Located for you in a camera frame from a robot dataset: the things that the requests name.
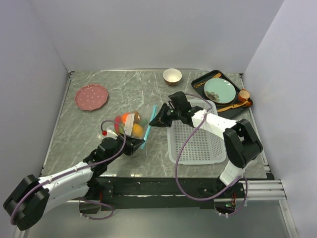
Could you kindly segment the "clear blue-zipper zip bag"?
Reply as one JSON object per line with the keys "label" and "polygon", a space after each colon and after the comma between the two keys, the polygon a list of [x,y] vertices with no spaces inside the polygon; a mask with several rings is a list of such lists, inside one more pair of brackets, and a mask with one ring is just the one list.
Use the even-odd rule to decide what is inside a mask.
{"label": "clear blue-zipper zip bag", "polygon": [[150,109],[134,110],[114,118],[115,123],[107,127],[107,131],[113,131],[116,134],[125,132],[127,137],[134,139],[142,139],[144,143],[140,146],[141,149],[145,148],[146,141],[149,137],[151,126],[150,121],[154,119],[157,112],[157,105]]}

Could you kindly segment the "brown kiwi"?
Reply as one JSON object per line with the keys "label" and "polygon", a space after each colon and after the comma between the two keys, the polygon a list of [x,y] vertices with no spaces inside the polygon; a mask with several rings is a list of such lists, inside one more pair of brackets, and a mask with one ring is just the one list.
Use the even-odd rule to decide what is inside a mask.
{"label": "brown kiwi", "polygon": [[133,118],[133,122],[134,123],[139,123],[141,121],[141,115],[139,114],[138,111],[134,111],[132,112],[134,118]]}

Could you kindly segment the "orange tangerine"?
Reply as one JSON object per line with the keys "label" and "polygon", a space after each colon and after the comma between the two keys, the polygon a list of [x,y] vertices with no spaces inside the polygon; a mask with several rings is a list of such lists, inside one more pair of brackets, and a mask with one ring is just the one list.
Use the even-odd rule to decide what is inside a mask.
{"label": "orange tangerine", "polygon": [[123,122],[123,123],[125,123],[126,122],[126,119],[127,119],[127,117],[130,115],[130,113],[124,113],[124,114],[122,114],[121,115],[121,121]]}

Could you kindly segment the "yellow orange persimmon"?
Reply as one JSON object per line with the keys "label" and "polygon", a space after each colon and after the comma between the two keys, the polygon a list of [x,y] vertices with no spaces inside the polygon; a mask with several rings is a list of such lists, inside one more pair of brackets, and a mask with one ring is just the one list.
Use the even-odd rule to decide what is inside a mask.
{"label": "yellow orange persimmon", "polygon": [[134,123],[132,126],[132,136],[134,137],[142,137],[143,135],[143,128],[137,123]]}

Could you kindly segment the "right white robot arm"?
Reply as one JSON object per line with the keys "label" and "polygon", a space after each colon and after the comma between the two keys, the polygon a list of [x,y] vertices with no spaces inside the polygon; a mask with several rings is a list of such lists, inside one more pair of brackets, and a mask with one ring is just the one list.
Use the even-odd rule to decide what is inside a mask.
{"label": "right white robot arm", "polygon": [[234,192],[233,181],[240,178],[247,165],[262,151],[263,146],[251,123],[246,119],[239,121],[225,119],[207,112],[206,109],[192,106],[184,92],[169,96],[158,114],[150,121],[152,127],[171,127],[176,120],[195,129],[203,129],[224,141],[229,159],[216,186],[221,197],[229,197]]}

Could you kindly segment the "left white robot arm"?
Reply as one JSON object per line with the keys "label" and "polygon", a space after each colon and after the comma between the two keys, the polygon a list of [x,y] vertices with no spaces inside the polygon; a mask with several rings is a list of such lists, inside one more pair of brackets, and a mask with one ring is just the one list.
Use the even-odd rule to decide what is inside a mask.
{"label": "left white robot arm", "polygon": [[53,208],[74,199],[93,199],[100,186],[97,178],[122,154],[130,156],[143,139],[107,137],[82,162],[46,177],[26,176],[3,204],[12,225],[21,231],[35,225]]}

